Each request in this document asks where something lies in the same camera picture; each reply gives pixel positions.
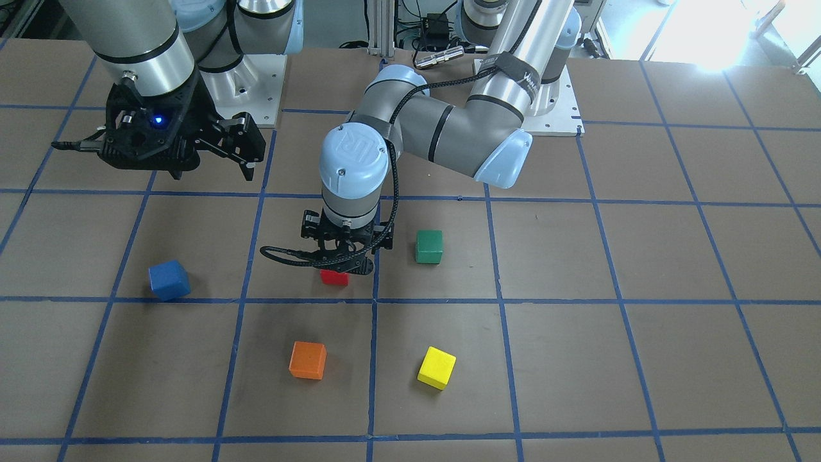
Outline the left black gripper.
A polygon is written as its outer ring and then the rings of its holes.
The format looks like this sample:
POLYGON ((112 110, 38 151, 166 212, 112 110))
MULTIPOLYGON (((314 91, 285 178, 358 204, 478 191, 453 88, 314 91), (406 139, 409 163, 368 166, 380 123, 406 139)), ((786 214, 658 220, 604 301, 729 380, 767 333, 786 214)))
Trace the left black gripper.
POLYGON ((369 255, 393 248, 393 220, 351 228, 331 222, 325 213, 304 212, 300 237, 316 241, 319 248, 300 252, 300 258, 321 270, 352 275, 370 275, 375 263, 369 255))

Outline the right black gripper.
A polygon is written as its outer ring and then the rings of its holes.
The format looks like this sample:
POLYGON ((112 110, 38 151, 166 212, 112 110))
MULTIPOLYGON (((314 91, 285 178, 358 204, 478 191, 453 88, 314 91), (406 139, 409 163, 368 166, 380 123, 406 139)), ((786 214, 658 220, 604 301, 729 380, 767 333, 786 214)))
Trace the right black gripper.
POLYGON ((175 181, 199 166, 199 149, 236 163, 254 179, 266 141, 250 113, 220 120, 199 71, 181 87, 144 96, 134 73, 121 76, 106 99, 101 159, 115 169, 167 171, 175 181))

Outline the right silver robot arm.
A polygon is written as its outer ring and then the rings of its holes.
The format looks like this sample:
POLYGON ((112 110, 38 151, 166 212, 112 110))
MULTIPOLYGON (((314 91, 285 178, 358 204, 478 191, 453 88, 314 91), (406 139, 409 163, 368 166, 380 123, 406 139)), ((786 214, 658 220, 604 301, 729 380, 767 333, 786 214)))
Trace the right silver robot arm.
POLYGON ((166 171, 176 180, 202 150, 238 165, 247 181, 266 144, 247 105, 263 99, 250 56, 304 46, 302 1, 62 1, 112 79, 105 122, 56 150, 93 153, 115 169, 166 171))

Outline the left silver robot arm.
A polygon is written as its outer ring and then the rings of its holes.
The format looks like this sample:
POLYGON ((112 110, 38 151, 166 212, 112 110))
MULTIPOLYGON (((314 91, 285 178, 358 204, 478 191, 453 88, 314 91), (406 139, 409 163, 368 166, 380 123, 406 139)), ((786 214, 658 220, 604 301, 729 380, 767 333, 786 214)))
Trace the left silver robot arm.
POLYGON ((460 1, 460 33, 489 48, 475 75, 429 83, 387 65, 345 123, 321 146, 323 208, 305 211, 300 234, 313 252, 290 265, 367 275, 368 253, 392 248, 398 202, 375 223, 382 184, 411 154, 498 188, 512 187, 536 123, 562 105, 562 75, 582 20, 571 1, 460 1))

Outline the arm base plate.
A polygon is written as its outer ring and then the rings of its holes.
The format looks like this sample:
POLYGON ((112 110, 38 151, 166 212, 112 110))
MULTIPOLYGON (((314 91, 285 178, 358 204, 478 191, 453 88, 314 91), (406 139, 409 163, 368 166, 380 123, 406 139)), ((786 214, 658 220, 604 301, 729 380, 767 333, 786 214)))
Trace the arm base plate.
POLYGON ((287 64, 285 55, 246 55, 230 70, 202 70, 201 75, 222 118, 249 113, 259 128, 273 129, 278 125, 287 64))
POLYGON ((443 134, 469 124, 481 146, 499 147, 505 139, 583 132, 578 103, 567 71, 570 50, 555 47, 533 62, 520 52, 502 51, 475 60, 477 81, 463 109, 449 115, 443 134))

